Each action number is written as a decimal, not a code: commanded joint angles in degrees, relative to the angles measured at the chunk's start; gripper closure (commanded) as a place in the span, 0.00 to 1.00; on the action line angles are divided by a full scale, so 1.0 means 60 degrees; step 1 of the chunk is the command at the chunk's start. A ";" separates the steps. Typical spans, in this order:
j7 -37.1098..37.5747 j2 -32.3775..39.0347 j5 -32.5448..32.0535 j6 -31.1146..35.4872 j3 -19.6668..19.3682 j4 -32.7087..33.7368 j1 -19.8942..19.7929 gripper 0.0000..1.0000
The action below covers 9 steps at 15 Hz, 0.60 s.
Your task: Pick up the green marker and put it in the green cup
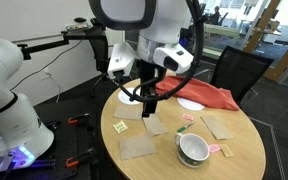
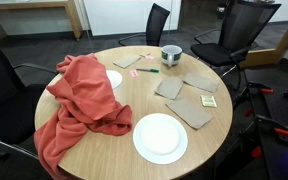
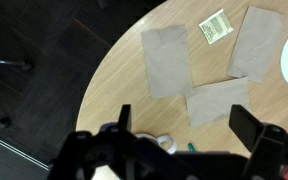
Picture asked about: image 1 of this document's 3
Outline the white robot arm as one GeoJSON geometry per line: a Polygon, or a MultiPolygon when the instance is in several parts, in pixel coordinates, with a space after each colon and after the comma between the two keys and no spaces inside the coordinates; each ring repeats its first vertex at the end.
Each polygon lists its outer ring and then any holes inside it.
{"type": "MultiPolygon", "coordinates": [[[[177,73],[192,73],[202,51],[188,54],[178,44],[184,13],[190,12],[203,39],[202,12],[198,0],[89,0],[90,8],[104,26],[114,30],[139,30],[141,38],[157,47],[146,53],[133,53],[125,43],[116,44],[108,74],[117,81],[126,73],[126,64],[139,57],[151,69],[162,67],[177,73]]],[[[40,121],[28,98],[12,92],[6,80],[18,71],[24,51],[0,38],[0,157],[10,156],[14,167],[26,168],[51,146],[54,134],[40,121]]]]}

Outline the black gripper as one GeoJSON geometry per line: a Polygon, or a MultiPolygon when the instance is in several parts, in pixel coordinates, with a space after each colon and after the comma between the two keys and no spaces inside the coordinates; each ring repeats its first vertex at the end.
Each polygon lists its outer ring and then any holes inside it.
{"type": "MultiPolygon", "coordinates": [[[[149,81],[148,85],[144,85],[141,87],[141,96],[147,95],[155,95],[156,94],[156,84],[162,81],[165,77],[166,69],[152,63],[148,63],[144,60],[139,62],[139,78],[140,83],[145,83],[149,81]]],[[[158,101],[143,103],[142,109],[142,117],[146,118],[149,117],[150,114],[154,114],[156,112],[156,106],[158,101]]]]}

